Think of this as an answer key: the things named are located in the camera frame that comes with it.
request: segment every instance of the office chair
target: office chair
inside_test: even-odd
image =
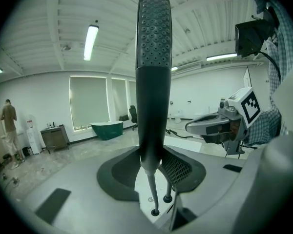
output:
[[[131,114],[131,122],[136,123],[133,127],[132,130],[134,130],[136,127],[138,127],[138,115],[137,115],[137,110],[135,106],[130,106],[129,112]]]

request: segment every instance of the window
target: window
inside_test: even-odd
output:
[[[120,116],[128,114],[127,97],[126,97],[126,81],[112,79],[113,98],[115,105],[115,116],[119,119]]]
[[[137,108],[137,99],[136,99],[136,82],[129,82],[129,91],[130,91],[130,101],[131,105],[134,105]]]
[[[105,78],[71,77],[69,93],[74,130],[109,121]]]

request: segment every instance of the ceiling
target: ceiling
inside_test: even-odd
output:
[[[207,56],[234,52],[235,24],[256,15],[253,0],[170,4],[172,62],[178,67],[199,63],[204,68]],[[22,0],[0,35],[0,82],[54,71],[135,76],[137,8],[138,0]],[[90,24],[100,29],[91,61],[84,61]]]

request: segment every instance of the blue plaid shirt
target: blue plaid shirt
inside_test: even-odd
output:
[[[257,3],[257,13],[263,11],[266,6],[265,0],[255,0]],[[269,0],[268,5],[274,8],[279,20],[279,28],[277,33],[277,42],[269,38],[266,41],[268,55],[270,55],[280,69],[281,81],[293,67],[293,21],[288,15],[285,8],[278,0]],[[259,118],[249,128],[249,136],[244,139],[247,146],[255,144],[265,144],[272,140],[278,130],[281,120],[280,135],[287,134],[288,130],[281,119],[281,115],[273,102],[272,94],[280,85],[278,74],[275,67],[269,62],[268,77],[270,81],[270,107],[264,111]]]

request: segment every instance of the shoe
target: shoe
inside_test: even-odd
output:
[[[14,162],[13,165],[11,166],[11,170],[13,170],[13,169],[15,169],[17,167],[19,167],[19,164]]]

